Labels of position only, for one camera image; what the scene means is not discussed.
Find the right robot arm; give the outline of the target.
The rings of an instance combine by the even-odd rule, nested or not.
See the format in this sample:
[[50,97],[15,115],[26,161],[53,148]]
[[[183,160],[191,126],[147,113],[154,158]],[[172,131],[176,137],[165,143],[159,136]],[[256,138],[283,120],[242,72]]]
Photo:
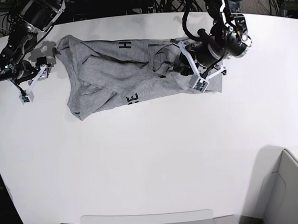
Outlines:
[[39,43],[37,34],[47,32],[65,10],[66,0],[27,0],[14,16],[7,45],[0,54],[0,82],[20,84],[39,72],[24,57]]

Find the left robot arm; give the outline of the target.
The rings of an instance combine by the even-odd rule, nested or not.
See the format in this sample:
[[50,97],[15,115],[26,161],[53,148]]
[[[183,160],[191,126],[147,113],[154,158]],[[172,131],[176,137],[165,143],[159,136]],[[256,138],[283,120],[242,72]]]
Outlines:
[[199,29],[196,35],[187,27],[189,9],[182,17],[182,28],[192,42],[185,46],[191,55],[200,76],[207,79],[216,70],[225,75],[227,72],[218,67],[226,58],[241,58],[251,47],[245,16],[240,9],[242,0],[205,0],[208,15],[213,19],[209,33]]

